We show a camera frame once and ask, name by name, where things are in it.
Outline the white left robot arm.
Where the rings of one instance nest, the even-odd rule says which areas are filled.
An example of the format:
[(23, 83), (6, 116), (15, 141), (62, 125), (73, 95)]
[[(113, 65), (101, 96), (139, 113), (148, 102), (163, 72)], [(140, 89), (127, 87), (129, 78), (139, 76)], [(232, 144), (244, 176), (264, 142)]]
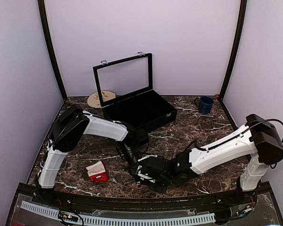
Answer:
[(55, 185), (56, 176), (65, 156), (76, 148), (83, 135), (115, 140), (137, 181), (146, 185), (156, 182), (156, 179), (142, 174), (142, 168), (138, 165), (143, 158), (137, 149), (149, 142), (145, 130), (136, 129), (121, 121), (104, 119), (84, 111), (78, 105), (73, 105), (51, 125), (46, 158), (36, 180), (37, 186), (41, 188), (38, 196), (45, 204), (54, 205), (57, 202), (57, 194), (50, 189)]

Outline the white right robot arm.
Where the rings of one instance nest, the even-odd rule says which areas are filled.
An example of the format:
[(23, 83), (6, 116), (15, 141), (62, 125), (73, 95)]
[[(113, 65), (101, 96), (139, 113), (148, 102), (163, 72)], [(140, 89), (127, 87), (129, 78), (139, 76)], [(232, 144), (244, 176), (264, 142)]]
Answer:
[(186, 183), (211, 168), (250, 155), (246, 170), (238, 178), (238, 189), (231, 195), (235, 204), (242, 204), (268, 167), (283, 159), (283, 140), (272, 124), (275, 120), (265, 120), (256, 114), (247, 116), (246, 120), (230, 135), (205, 146), (188, 147), (170, 161), (158, 155), (140, 158), (132, 175), (137, 183), (165, 193), (170, 184)]

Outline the red and white sock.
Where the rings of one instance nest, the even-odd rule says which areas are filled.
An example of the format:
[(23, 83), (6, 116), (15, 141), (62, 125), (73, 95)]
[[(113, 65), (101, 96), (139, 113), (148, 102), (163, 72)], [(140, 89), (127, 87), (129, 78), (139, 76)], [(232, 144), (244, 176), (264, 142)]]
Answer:
[(104, 162), (98, 161), (97, 163), (86, 167), (86, 170), (88, 177), (91, 181), (96, 181), (96, 182), (108, 181), (108, 173)]

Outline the black compartment display box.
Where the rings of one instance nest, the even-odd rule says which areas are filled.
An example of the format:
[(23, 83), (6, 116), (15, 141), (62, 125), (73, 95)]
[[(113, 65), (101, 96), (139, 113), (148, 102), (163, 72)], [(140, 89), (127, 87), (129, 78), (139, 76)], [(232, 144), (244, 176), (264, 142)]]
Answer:
[(148, 132), (176, 120), (176, 108), (153, 89), (152, 65), (152, 54), (139, 52), (93, 67), (105, 118)]

